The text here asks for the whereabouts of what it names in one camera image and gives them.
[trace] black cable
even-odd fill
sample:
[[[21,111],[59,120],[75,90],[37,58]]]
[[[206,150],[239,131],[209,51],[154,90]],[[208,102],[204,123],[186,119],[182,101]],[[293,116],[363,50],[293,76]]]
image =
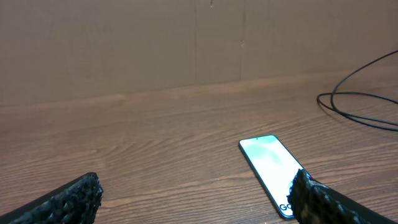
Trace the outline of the black cable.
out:
[[[388,56],[390,56],[390,55],[396,54],[396,53],[398,53],[398,50],[393,51],[393,52],[391,52],[391,53],[389,53],[389,54],[386,54],[386,55],[384,55],[384,56],[382,56],[382,57],[379,57],[378,59],[376,59],[376,60],[374,60],[374,61],[372,61],[372,62],[370,62],[370,63],[367,63],[366,65],[362,66],[361,68],[355,70],[353,73],[349,74],[349,75],[346,76],[344,79],[342,79],[342,81],[340,81],[340,82],[337,84],[337,86],[335,87],[335,89],[334,89],[331,93],[321,93],[321,94],[319,94],[319,95],[317,96],[317,103],[318,103],[318,104],[321,104],[321,105],[324,106],[325,108],[327,108],[327,109],[329,109],[329,110],[331,110],[331,111],[334,111],[334,112],[336,112],[336,113],[342,115],[343,117],[345,117],[345,118],[347,118],[347,119],[350,119],[350,120],[352,120],[352,121],[355,121],[355,122],[357,122],[357,123],[359,123],[359,124],[364,124],[364,125],[366,125],[366,126],[370,126],[370,127],[374,127],[374,128],[379,128],[379,129],[383,129],[383,130],[387,130],[387,131],[398,131],[398,128],[390,128],[390,127],[387,127],[387,126],[380,126],[380,125],[376,125],[376,124],[371,124],[371,123],[367,123],[367,122],[361,121],[361,120],[359,120],[359,119],[365,119],[365,120],[368,120],[368,121],[375,121],[375,122],[379,122],[379,123],[390,124],[390,125],[392,125],[392,126],[398,126],[398,123],[394,123],[394,122],[391,122],[391,121],[384,121],[384,120],[376,119],[376,118],[368,118],[368,117],[365,117],[365,116],[359,116],[359,115],[355,115],[355,114],[351,114],[351,113],[346,113],[346,112],[343,112],[343,111],[339,110],[339,109],[336,107],[335,102],[334,102],[334,96],[335,96],[336,94],[341,94],[341,95],[363,95],[363,96],[370,96],[370,97],[379,98],[379,99],[382,99],[382,100],[387,100],[387,101],[390,101],[391,103],[395,103],[395,104],[398,105],[398,101],[392,100],[392,99],[387,98],[387,97],[385,97],[385,96],[379,96],[379,95],[374,95],[374,94],[370,94],[370,93],[361,93],[361,92],[355,92],[355,91],[341,91],[341,92],[337,92],[338,87],[339,87],[345,80],[347,80],[350,76],[352,76],[352,75],[354,75],[355,73],[359,72],[360,70],[362,70],[362,69],[368,67],[369,65],[371,65],[371,64],[373,64],[373,63],[375,63],[375,62],[377,62],[377,61],[379,61],[379,60],[381,60],[381,59],[383,59],[383,58],[385,58],[385,57],[388,57]],[[326,104],[324,104],[324,103],[320,100],[320,97],[321,97],[321,96],[326,96],[326,95],[330,95],[330,104],[331,104],[331,107],[330,107],[330,106],[327,106]]]

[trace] smartphone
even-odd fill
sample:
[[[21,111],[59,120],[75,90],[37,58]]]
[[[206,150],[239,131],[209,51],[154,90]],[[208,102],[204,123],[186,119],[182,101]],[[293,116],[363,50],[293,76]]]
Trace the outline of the smartphone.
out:
[[[240,140],[239,147],[278,213],[293,219],[287,196],[297,171],[304,168],[274,135]]]

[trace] black object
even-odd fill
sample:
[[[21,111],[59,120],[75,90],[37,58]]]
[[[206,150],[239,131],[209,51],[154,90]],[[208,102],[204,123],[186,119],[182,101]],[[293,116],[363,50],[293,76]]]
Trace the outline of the black object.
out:
[[[87,173],[0,217],[0,223],[94,223],[104,190],[94,172]]]
[[[319,183],[305,170],[297,172],[287,199],[300,224],[397,224]]]
[[[346,94],[346,95],[371,96],[371,97],[379,98],[379,99],[382,99],[382,100],[387,100],[387,101],[390,101],[391,103],[395,103],[395,104],[398,105],[398,101],[396,101],[396,100],[392,100],[392,99],[387,98],[387,97],[384,97],[384,96],[374,95],[374,94],[370,94],[370,93],[361,93],[361,92],[355,92],[355,91],[341,91],[341,92],[337,92],[337,88],[338,88],[347,78],[349,78],[350,76],[352,76],[352,75],[354,75],[355,73],[359,72],[360,70],[362,70],[362,69],[368,67],[369,65],[371,65],[371,64],[373,64],[373,63],[375,63],[375,62],[377,62],[377,61],[379,61],[379,60],[381,60],[381,59],[383,59],[383,58],[385,58],[385,57],[388,57],[388,56],[390,56],[390,55],[396,54],[396,53],[398,53],[398,50],[393,51],[393,52],[391,52],[391,53],[389,53],[389,54],[386,54],[385,56],[379,57],[378,59],[376,59],[376,60],[374,60],[374,61],[372,61],[372,62],[369,62],[369,63],[367,63],[366,65],[362,66],[361,68],[355,70],[353,73],[349,74],[347,77],[345,77],[344,79],[342,79],[342,81],[340,81],[340,82],[337,84],[337,86],[335,87],[335,89],[334,89],[331,93],[321,93],[321,94],[319,94],[319,95],[317,96],[317,102],[318,102],[318,104],[321,104],[322,106],[328,108],[329,110],[332,110],[332,111],[334,111],[334,112],[336,112],[336,113],[342,115],[343,117],[345,117],[345,118],[347,118],[347,119],[350,119],[350,120],[352,120],[352,121],[355,121],[355,122],[357,122],[357,123],[359,123],[359,124],[364,124],[364,125],[367,125],[367,126],[370,126],[370,127],[373,127],[373,128],[379,128],[379,129],[383,129],[383,130],[387,130],[387,131],[398,131],[398,128],[392,128],[392,127],[388,127],[388,126],[380,126],[380,125],[376,125],[376,124],[372,124],[372,123],[367,123],[367,122],[362,121],[361,119],[365,119],[365,120],[368,120],[368,121],[375,121],[375,122],[378,122],[378,123],[389,124],[389,125],[391,125],[391,126],[398,126],[398,123],[394,123],[394,122],[391,122],[391,121],[384,121],[384,120],[376,119],[376,118],[368,118],[368,117],[365,117],[365,116],[359,116],[359,115],[355,115],[355,114],[350,114],[350,113],[342,112],[342,111],[340,111],[340,110],[336,107],[335,102],[333,101],[333,97],[335,96],[335,94],[341,94],[341,95]],[[324,104],[324,103],[320,100],[320,97],[321,97],[321,96],[325,96],[325,95],[330,95],[330,104],[331,104],[331,107],[330,107],[330,106],[327,106],[326,104]]]

